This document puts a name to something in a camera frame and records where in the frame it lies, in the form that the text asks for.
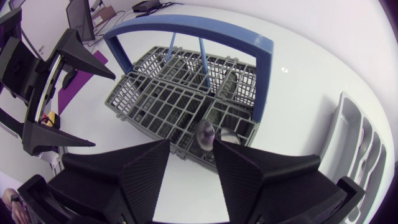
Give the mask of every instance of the dishwasher rack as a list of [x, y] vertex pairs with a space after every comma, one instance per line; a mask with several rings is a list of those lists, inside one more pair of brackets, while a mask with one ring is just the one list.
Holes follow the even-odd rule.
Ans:
[[[117, 35], [137, 30], [195, 35], [200, 38], [201, 51], [173, 47], [174, 33], [170, 47], [155, 46], [131, 63]], [[201, 37], [255, 56], [257, 66], [206, 54]], [[242, 145], [250, 146], [265, 107], [272, 41], [225, 22], [178, 15], [126, 21], [106, 33], [104, 39], [125, 73], [105, 104], [123, 121], [152, 139], [169, 138], [172, 154], [214, 172], [213, 152], [202, 151], [194, 141], [199, 121], [207, 119], [216, 138], [222, 128], [228, 128]]]

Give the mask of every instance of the desk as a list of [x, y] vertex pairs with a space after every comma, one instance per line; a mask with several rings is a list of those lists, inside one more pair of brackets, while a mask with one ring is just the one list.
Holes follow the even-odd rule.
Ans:
[[[382, 184], [366, 222], [370, 221], [394, 175], [394, 146], [380, 102], [352, 69], [311, 41], [253, 17], [220, 9], [179, 5], [156, 14], [209, 17], [245, 27], [274, 41], [267, 104], [252, 143], [254, 148], [292, 156], [319, 154], [340, 93], [347, 92], [373, 122], [387, 150]], [[119, 39], [131, 61], [135, 61], [154, 45], [168, 46], [171, 36], [167, 32], [140, 31], [120, 35]], [[175, 45], [199, 51], [195, 37], [177, 34]], [[208, 54], [230, 55], [255, 64], [253, 57], [229, 47], [210, 41], [205, 41], [205, 47]], [[123, 72], [105, 42], [99, 42], [96, 48], [109, 60], [106, 66], [116, 74], [118, 81]], [[115, 84], [94, 76], [61, 114], [61, 130], [96, 143], [92, 148], [69, 147], [69, 152], [96, 154], [152, 141], [129, 123], [117, 119], [105, 107], [104, 101]], [[52, 105], [57, 111], [56, 102]], [[195, 163], [170, 155], [154, 220], [176, 223], [228, 221], [218, 176]]]

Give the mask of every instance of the small sticker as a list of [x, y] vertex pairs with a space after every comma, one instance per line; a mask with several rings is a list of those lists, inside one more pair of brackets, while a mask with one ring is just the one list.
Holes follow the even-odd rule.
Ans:
[[93, 24], [94, 26], [97, 26], [98, 24], [100, 24], [102, 22], [102, 17], [98, 16], [97, 18], [93, 19]]

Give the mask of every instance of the wristwatch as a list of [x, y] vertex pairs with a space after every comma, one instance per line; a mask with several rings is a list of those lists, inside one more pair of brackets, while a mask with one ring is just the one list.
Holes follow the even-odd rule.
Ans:
[[22, 204], [22, 201], [19, 198], [19, 195], [11, 195], [11, 202], [19, 202]]

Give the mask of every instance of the blue rod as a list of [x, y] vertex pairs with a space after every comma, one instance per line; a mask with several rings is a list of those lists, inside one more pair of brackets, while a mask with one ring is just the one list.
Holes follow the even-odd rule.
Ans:
[[[207, 75], [207, 58], [205, 52], [205, 45], [203, 44], [203, 39], [199, 38], [200, 45], [200, 55], [201, 55], [201, 66], [203, 67], [203, 74]], [[206, 77], [205, 87], [210, 87], [209, 77]]]
[[174, 39], [175, 39], [175, 33], [173, 33], [172, 41], [170, 42], [169, 51], [167, 52], [167, 55], [166, 55], [166, 62], [168, 62], [170, 60], [170, 57], [172, 57]]

